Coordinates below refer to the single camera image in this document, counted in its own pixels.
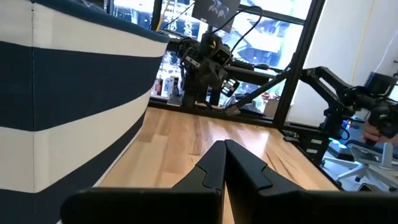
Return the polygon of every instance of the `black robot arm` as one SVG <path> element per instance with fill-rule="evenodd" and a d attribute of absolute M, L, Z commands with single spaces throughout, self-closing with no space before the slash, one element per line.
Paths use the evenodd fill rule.
<path fill-rule="evenodd" d="M 300 80 L 309 84 L 328 104 L 324 111 L 325 122 L 320 129 L 332 138 L 339 139 L 343 120 L 350 119 L 355 111 L 367 109 L 371 112 L 368 119 L 370 125 L 377 127 L 380 134 L 393 138 L 398 132 L 398 105 L 380 92 L 391 92 L 396 78 L 371 73 L 371 82 L 365 86 L 351 86 L 338 78 L 326 67 L 305 69 Z M 333 93 L 320 79 L 324 79 L 336 93 Z"/>
<path fill-rule="evenodd" d="M 324 79 L 334 90 L 329 89 L 320 79 Z M 341 139 L 341 126 L 343 121 L 350 119 L 355 114 L 355 110 L 350 107 L 352 102 L 342 100 L 346 90 L 352 88 L 338 78 L 326 67 L 308 68 L 302 71 L 300 77 L 302 82 L 310 85 L 327 103 L 328 109 L 323 114 L 325 121 L 319 128 L 326 132 L 330 137 Z"/>

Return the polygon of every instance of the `person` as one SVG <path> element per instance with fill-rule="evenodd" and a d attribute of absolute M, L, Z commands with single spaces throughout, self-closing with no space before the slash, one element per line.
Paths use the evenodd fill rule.
<path fill-rule="evenodd" d="M 391 142 L 394 147 L 398 147 L 398 134 L 391 139 L 381 136 L 379 130 L 374 126 L 371 126 L 368 122 L 365 123 L 365 129 L 363 132 L 363 140 L 366 139 L 376 142 Z"/>

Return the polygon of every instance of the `blue and white stripes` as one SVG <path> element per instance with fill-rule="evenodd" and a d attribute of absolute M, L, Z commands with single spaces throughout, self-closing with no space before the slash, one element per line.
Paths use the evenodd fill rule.
<path fill-rule="evenodd" d="M 68 0 L 0 1 L 0 197 L 93 185 L 140 129 L 167 42 Z"/>

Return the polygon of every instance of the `screen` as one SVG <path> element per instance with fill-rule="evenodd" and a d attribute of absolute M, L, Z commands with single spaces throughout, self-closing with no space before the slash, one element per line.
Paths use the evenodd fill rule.
<path fill-rule="evenodd" d="M 200 0 L 195 1 L 192 17 L 206 22 L 207 24 L 220 28 L 228 19 L 238 11 L 240 0 Z M 232 23 L 229 22 L 222 30 L 231 32 Z"/>
<path fill-rule="evenodd" d="M 392 92 L 390 93 L 389 98 L 392 99 L 392 100 L 398 101 L 398 87 L 397 87 L 397 84 L 392 89 Z"/>

